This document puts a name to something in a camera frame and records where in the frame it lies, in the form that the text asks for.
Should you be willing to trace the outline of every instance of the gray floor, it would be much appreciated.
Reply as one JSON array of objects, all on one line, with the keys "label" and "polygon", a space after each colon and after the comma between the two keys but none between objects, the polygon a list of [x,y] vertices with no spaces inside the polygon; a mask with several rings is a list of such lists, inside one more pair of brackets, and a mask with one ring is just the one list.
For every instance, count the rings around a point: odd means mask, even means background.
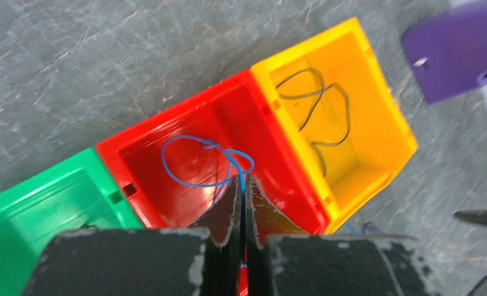
[{"label": "gray floor", "polygon": [[487,273],[487,109],[423,102],[399,45],[448,0],[0,0],[0,191],[357,15],[420,149],[351,223],[420,238],[452,295]]}]

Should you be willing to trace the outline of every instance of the plastic bin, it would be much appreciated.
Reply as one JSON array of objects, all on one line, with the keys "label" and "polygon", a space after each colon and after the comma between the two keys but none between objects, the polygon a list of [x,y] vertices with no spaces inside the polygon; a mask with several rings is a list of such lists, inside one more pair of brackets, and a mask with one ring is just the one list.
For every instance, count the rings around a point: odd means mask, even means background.
[{"label": "plastic bin", "polygon": [[[267,196],[295,223],[322,232],[329,219],[250,72],[241,72],[97,145],[97,150],[147,227],[185,227],[210,205],[215,188],[183,186],[169,177],[163,143],[188,134],[253,157]],[[180,139],[165,150],[170,170],[190,183],[225,178],[229,162],[216,149]]]},{"label": "plastic bin", "polygon": [[[308,67],[317,69],[325,86],[338,83],[349,95],[350,133],[336,147],[313,141],[337,142],[346,133],[346,107],[336,88],[324,92],[307,125],[299,132],[317,96],[285,100],[285,95],[320,90],[307,72],[277,86]],[[251,68],[272,112],[330,216],[334,232],[403,169],[417,149],[414,135],[393,100],[376,57],[357,19],[352,18],[297,44]]]},{"label": "plastic bin", "polygon": [[240,296],[249,295],[248,282],[247,282],[247,267],[240,269]]},{"label": "plastic bin", "polygon": [[142,228],[94,149],[0,193],[0,296],[19,295],[57,233]]}]

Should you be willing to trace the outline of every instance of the yellow plastic bin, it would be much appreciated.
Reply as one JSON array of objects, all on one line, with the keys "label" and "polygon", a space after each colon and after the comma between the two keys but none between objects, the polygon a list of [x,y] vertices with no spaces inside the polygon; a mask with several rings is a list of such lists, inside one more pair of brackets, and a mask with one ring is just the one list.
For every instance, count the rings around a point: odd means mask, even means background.
[{"label": "yellow plastic bin", "polygon": [[251,71],[329,214],[327,233],[385,188],[417,149],[356,18]]}]

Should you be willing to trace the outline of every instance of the purple plastic piece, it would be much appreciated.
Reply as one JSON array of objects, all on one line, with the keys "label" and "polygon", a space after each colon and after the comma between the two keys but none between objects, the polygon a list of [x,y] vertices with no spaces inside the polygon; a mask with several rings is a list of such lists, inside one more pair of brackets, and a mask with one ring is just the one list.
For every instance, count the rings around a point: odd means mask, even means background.
[{"label": "purple plastic piece", "polygon": [[486,85],[487,0],[418,23],[403,47],[429,103]]},{"label": "purple plastic piece", "polygon": [[361,231],[362,234],[368,234],[368,232],[372,232],[375,234],[382,234],[383,233],[383,231],[378,226],[376,226],[376,224],[374,224],[374,222],[372,222],[372,221],[365,223],[365,225],[363,226],[363,229]]}]

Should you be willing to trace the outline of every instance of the red plastic bin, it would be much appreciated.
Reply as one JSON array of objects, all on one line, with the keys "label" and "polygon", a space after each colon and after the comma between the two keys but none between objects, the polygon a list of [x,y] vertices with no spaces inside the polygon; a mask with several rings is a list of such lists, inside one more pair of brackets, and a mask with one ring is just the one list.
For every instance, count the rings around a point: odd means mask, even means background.
[{"label": "red plastic bin", "polygon": [[[188,226],[216,194],[213,187],[183,186],[164,170],[161,147],[181,134],[247,153],[272,202],[306,231],[325,230],[328,216],[249,71],[98,143],[99,155],[148,228]],[[170,143],[165,154],[170,170],[190,183],[218,182],[229,165],[220,151],[187,139]]]}]

